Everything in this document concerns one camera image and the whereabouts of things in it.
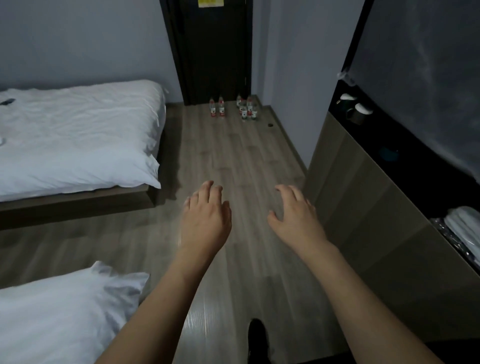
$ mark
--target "black countertop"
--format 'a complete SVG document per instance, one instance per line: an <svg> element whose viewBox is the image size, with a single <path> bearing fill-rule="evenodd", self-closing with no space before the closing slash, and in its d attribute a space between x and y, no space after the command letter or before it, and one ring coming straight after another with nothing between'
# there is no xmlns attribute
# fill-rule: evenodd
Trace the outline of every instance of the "black countertop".
<svg viewBox="0 0 480 364"><path fill-rule="evenodd" d="M363 125L353 124L338 110L336 102L343 93L373 110ZM480 211L480 185L473 177L434 153L357 86L338 81L329 111L425 217L444 217L448 209L459 206ZM385 161L379 153L383 147L397 150L398 160Z"/></svg>

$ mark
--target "person's left hand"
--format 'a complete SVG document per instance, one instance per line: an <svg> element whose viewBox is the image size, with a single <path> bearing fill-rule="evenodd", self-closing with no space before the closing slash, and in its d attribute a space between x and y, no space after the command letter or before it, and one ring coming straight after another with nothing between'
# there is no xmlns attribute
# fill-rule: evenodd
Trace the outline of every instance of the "person's left hand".
<svg viewBox="0 0 480 364"><path fill-rule="evenodd" d="M232 229L230 203L222 203L222 186L205 181L183 205L180 248L195 256L213 259Z"/></svg>

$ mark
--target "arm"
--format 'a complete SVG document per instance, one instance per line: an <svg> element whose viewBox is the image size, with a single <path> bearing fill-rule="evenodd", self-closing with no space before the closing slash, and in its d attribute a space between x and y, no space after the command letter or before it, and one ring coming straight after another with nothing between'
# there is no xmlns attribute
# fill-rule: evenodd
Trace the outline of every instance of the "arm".
<svg viewBox="0 0 480 364"><path fill-rule="evenodd" d="M331 244L315 208L294 186L282 194L284 219L273 211L268 223L305 262L333 306L357 363L441 363L365 285Z"/></svg>
<svg viewBox="0 0 480 364"><path fill-rule="evenodd" d="M185 201L176 257L96 364L172 362L198 285L232 227L222 187L212 184L205 182Z"/></svg>

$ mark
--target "floor plank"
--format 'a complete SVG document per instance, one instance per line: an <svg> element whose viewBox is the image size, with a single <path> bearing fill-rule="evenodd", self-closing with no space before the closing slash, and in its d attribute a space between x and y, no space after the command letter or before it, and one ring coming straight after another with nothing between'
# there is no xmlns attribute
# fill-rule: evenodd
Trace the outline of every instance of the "floor plank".
<svg viewBox="0 0 480 364"><path fill-rule="evenodd" d="M148 294L177 250L183 201L213 179L230 200L232 233L200 284L175 363L245 363L253 317L267 327L276 364L344 350L322 288L266 222L270 209L283 215L274 185L301 185L301 167L268 109L255 122L242 121L234 102L226 113L168 109L157 207L0 231L0 288L102 260L119 272L150 273Z"/></svg>

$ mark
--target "yellow paper on door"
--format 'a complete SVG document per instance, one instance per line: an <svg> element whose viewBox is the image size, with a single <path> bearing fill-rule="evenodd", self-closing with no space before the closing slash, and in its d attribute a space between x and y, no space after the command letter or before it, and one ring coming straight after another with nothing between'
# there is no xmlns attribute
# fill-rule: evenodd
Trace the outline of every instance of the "yellow paper on door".
<svg viewBox="0 0 480 364"><path fill-rule="evenodd" d="M223 6L223 0L198 0L199 8L213 8Z"/></svg>

